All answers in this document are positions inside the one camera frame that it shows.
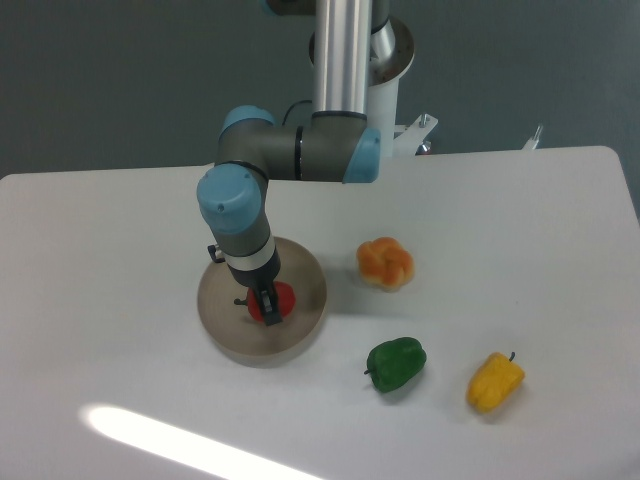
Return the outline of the silver and grey robot arm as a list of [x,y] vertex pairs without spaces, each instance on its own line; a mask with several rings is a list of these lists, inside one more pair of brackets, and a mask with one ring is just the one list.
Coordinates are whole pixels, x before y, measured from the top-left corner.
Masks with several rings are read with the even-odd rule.
[[236,280],[253,293],[266,325],[283,314],[274,284],[280,258],[265,202],[272,180],[371,183],[381,134],[368,125],[371,38],[389,23],[386,1],[267,1],[278,16],[312,15],[314,91],[307,127],[276,125],[251,105],[230,111],[214,166],[196,189],[199,209]]

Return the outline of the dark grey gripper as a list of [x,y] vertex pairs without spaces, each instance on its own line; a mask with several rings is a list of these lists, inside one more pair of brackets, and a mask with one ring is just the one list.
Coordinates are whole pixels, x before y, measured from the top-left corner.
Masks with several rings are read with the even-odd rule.
[[283,322],[274,283],[281,268],[275,245],[265,245],[259,252],[247,257],[227,255],[217,245],[209,245],[207,250],[214,263],[225,263],[228,266],[237,283],[257,288],[253,290],[254,296],[267,327]]

